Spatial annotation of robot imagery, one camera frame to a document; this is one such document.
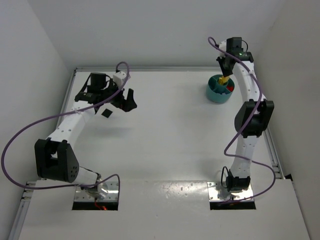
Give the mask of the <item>yellow lego brick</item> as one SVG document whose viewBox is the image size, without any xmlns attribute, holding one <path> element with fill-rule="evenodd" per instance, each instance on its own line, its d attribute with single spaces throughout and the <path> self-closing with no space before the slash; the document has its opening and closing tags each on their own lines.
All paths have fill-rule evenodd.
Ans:
<svg viewBox="0 0 320 240">
<path fill-rule="evenodd" d="M 217 82 L 218 82 L 221 86 L 224 86 L 224 85 L 226 85 L 226 84 L 228 83 L 229 79 L 230 79 L 229 76 L 221 76 L 221 77 L 219 77 L 219 79 L 218 79 Z"/>
</svg>

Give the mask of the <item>black lego plate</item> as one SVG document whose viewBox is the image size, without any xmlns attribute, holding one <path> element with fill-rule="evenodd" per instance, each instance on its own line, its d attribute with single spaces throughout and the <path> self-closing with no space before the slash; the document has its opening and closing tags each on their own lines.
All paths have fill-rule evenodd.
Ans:
<svg viewBox="0 0 320 240">
<path fill-rule="evenodd" d="M 113 113 L 113 111 L 111 111 L 111 110 L 109 110 L 109 109 L 106 108 L 106 109 L 101 113 L 101 115 L 102 115 L 103 117 L 105 117 L 105 118 L 109 118 L 112 113 Z"/>
</svg>

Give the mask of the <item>red lego brick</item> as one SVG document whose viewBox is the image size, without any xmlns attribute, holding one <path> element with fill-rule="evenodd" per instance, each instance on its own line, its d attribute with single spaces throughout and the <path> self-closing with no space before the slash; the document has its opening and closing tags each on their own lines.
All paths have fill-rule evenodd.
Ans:
<svg viewBox="0 0 320 240">
<path fill-rule="evenodd" d="M 226 88 L 227 88 L 230 92 L 232 92 L 232 91 L 234 90 L 234 87 L 233 87 L 232 85 L 228 85 Z"/>
</svg>

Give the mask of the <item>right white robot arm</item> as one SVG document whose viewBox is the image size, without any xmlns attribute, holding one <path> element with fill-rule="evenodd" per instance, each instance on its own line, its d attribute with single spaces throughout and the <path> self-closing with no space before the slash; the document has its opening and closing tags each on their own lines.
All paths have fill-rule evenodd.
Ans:
<svg viewBox="0 0 320 240">
<path fill-rule="evenodd" d="M 231 37 L 219 46 L 221 51 L 217 61 L 222 75 L 227 78 L 234 75 L 243 104 L 234 119 L 237 142 L 233 163 L 225 179 L 229 192 L 242 192 L 251 182 L 250 167 L 255 146 L 268 127 L 275 104 L 264 96 L 254 72 L 254 58 L 242 47 L 241 37 Z"/>
</svg>

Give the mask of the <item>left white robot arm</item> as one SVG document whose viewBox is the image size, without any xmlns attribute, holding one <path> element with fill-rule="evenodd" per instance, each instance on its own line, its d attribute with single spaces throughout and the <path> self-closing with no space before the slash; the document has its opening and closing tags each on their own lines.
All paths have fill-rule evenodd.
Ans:
<svg viewBox="0 0 320 240">
<path fill-rule="evenodd" d="M 90 73 L 74 98 L 71 114 L 46 139 L 38 139 L 34 145 L 40 178 L 89 187 L 98 182 L 100 174 L 81 167 L 73 148 L 85 125 L 104 104 L 111 103 L 124 112 L 137 108 L 132 89 L 124 96 L 124 85 L 129 79 L 129 74 L 119 70 L 112 77 Z"/>
</svg>

